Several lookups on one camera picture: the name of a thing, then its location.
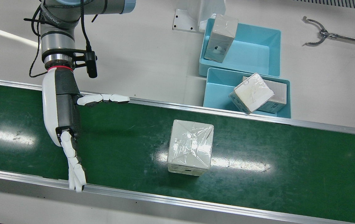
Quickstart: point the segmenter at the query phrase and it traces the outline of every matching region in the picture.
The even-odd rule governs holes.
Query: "conveyor belt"
[[[137,104],[80,111],[88,183],[355,222],[355,134]],[[167,171],[174,119],[214,125],[213,166],[201,177]],[[67,179],[40,91],[0,86],[0,170]]]

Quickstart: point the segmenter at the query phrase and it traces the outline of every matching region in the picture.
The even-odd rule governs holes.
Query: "vent grille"
[[[294,1],[355,8],[355,0],[294,0]]]

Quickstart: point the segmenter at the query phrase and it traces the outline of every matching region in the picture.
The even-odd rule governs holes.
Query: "blue plastic tray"
[[[214,19],[206,26],[200,56],[199,74],[206,76],[208,68],[280,77],[281,31],[270,28],[238,24],[234,39],[223,63],[204,58]]]
[[[251,73],[237,72],[219,68],[209,68],[206,78],[204,107],[238,111],[228,95],[242,82],[243,76],[250,76]],[[287,84],[287,105],[276,114],[256,110],[253,114],[261,114],[280,118],[291,118],[291,84],[288,80],[262,76],[265,80]]]

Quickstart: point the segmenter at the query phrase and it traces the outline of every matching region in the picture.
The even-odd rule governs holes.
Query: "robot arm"
[[[48,70],[42,83],[44,123],[53,142],[63,147],[67,157],[70,190],[80,192],[86,184],[84,169],[76,153],[76,139],[80,133],[77,105],[94,106],[101,101],[129,102],[129,97],[115,94],[81,95],[75,82],[74,69],[86,66],[89,77],[97,77],[97,57],[86,36],[83,15],[127,13],[134,9],[135,2],[136,0],[43,0],[38,7],[42,61]],[[80,18],[87,43],[86,50],[75,49],[74,28]]]

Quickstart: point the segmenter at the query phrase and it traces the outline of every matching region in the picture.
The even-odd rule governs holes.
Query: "white box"
[[[229,97],[241,112],[250,114],[273,95],[274,92],[267,87],[262,77],[255,73],[234,88]]]
[[[272,96],[257,110],[275,114],[279,110],[281,110],[285,105],[287,105],[287,84],[270,80],[263,81],[274,92],[274,96]]]
[[[234,38],[236,38],[238,19],[217,14],[204,58],[222,63]]]
[[[168,171],[200,176],[210,168],[213,125],[174,120],[168,152]]]

